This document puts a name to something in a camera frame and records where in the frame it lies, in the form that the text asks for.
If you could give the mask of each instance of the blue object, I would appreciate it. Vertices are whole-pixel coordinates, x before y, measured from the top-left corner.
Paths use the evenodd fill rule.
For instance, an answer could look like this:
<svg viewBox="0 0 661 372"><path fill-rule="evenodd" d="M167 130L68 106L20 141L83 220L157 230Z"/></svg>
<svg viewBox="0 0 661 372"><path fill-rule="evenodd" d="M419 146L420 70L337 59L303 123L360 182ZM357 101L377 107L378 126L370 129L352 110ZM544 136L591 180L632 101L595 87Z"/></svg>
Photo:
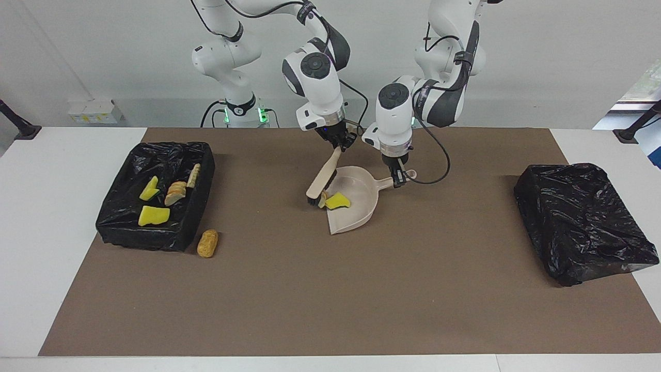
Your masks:
<svg viewBox="0 0 661 372"><path fill-rule="evenodd" d="M659 147L653 153L651 153L648 156L648 158L652 160L652 163L654 163L654 165L656 165L657 167L659 167L659 169L661 169L661 147Z"/></svg>

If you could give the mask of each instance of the white table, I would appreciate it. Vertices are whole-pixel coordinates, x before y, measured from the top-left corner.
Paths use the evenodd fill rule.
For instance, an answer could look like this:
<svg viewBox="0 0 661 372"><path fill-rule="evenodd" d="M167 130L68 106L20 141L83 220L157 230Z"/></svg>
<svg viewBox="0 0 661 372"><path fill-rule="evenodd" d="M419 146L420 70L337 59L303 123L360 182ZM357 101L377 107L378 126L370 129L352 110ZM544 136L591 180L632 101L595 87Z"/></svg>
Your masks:
<svg viewBox="0 0 661 372"><path fill-rule="evenodd" d="M570 163L604 168L659 244L661 171L611 132L552 130ZM44 128L0 158L0 371L658 371L652 355L37 357L95 237L98 208L144 128ZM661 319L661 267L635 273Z"/></svg>

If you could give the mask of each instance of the black stand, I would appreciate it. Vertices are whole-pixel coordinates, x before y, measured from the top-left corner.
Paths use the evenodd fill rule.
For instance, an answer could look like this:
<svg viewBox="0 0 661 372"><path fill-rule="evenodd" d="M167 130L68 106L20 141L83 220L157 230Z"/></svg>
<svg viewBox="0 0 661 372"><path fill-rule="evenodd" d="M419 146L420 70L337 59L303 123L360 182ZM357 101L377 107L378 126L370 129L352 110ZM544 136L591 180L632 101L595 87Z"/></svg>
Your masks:
<svg viewBox="0 0 661 372"><path fill-rule="evenodd" d="M41 130L41 126L32 125L27 120L18 116L12 109L0 99L0 113L3 113L18 129L19 134L14 138L15 140L31 140Z"/></svg>
<svg viewBox="0 0 661 372"><path fill-rule="evenodd" d="M630 127L627 129L615 129L613 133L615 133L615 137L617 137L617 139L623 144L638 144L638 141L636 141L635 138L636 132L652 120L653 117L659 114L661 114L661 101L655 103L651 109L647 110L647 112Z"/></svg>

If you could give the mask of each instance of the dustpan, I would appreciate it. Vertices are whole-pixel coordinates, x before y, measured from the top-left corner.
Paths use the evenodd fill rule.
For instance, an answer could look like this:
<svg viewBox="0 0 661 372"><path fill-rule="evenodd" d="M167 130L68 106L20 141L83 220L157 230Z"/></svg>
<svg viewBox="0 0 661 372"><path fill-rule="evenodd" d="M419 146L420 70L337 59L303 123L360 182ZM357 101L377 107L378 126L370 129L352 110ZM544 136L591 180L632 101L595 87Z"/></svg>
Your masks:
<svg viewBox="0 0 661 372"><path fill-rule="evenodd" d="M417 176L413 170L407 171L407 174L411 178ZM351 207L327 211L330 234L341 234L366 224L379 202L379 191L390 187L393 187L392 178L378 181L361 167L338 168L327 191L329 195L342 193L351 201Z"/></svg>

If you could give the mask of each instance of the box covered in black plastic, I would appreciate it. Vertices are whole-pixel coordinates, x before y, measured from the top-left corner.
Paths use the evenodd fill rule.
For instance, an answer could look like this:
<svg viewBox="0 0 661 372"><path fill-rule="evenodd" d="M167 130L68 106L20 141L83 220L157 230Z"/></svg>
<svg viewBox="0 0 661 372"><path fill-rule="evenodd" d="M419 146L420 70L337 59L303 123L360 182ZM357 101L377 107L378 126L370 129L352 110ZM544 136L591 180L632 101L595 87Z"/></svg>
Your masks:
<svg viewBox="0 0 661 372"><path fill-rule="evenodd" d="M561 285L659 263L654 244L594 164L531 165L514 194L537 255Z"/></svg>
<svg viewBox="0 0 661 372"><path fill-rule="evenodd" d="M142 206L164 208L165 194L175 181L188 181L196 163L200 174L194 189L170 207L168 222L137 225ZM209 144L174 142L138 144L128 154L101 206L97 230L104 243L127 248L183 252L193 241L204 214L215 171ZM157 176L161 191L151 201L140 200L147 182Z"/></svg>

